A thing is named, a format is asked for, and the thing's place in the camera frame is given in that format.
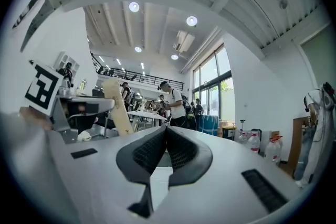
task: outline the black vent slot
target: black vent slot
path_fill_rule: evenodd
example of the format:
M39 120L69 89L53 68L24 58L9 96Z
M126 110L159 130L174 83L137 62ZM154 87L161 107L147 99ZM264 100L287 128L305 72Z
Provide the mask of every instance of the black vent slot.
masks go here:
M195 143L180 134L173 132L170 129L168 132L167 150L170 155L173 171L175 172L195 158L198 152L198 147Z
M257 170L248 170L242 172L242 175L269 213L276 211L287 202Z
M72 152L71 155L74 159L82 158L88 155L91 155L93 153L97 153L94 148L89 148L88 150L83 150L83 151L77 151L77 152Z
M137 164L152 174L165 150L165 132L161 132L136 148L132 157Z

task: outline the table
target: table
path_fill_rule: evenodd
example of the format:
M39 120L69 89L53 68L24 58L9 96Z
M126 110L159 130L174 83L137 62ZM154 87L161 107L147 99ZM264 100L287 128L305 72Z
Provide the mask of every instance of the table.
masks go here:
M141 111L130 111L127 112L128 115L133 115L135 116L132 122L132 128L136 132L139 128L139 122L141 118L146 118L146 119L152 119L152 126L158 126L159 125L159 120L166 121L167 119L158 115L158 114L153 114L151 112L141 112Z

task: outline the wooden board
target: wooden board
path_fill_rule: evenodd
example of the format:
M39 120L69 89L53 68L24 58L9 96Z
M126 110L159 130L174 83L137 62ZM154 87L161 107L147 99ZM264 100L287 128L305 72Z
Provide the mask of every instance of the wooden board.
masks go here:
M111 111L111 116L120 136L134 133L130 119L119 91L118 78L111 78L102 83L105 98L114 99L115 105Z

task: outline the black pants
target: black pants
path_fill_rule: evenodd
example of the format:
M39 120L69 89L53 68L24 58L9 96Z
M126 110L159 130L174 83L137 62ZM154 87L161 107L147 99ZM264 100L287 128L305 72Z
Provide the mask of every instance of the black pants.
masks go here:
M183 117L179 117L179 118L175 118L175 119L171 119L170 120L170 126L177 126L177 127L182 127L182 128L187 128L186 124L187 124L187 119L186 116Z

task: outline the plastic water bottle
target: plastic water bottle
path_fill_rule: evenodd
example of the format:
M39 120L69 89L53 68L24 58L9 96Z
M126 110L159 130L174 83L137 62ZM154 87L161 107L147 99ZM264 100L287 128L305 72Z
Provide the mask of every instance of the plastic water bottle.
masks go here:
M246 143L246 147L249 148L254 153L258 154L260 148L260 139L257 133L252 133L252 136Z
M268 162L276 164L280 153L280 144L277 142L277 138L271 138L265 148L264 159Z
M241 136L238 138L238 143L245 145L247 143L247 135L245 132L241 133Z

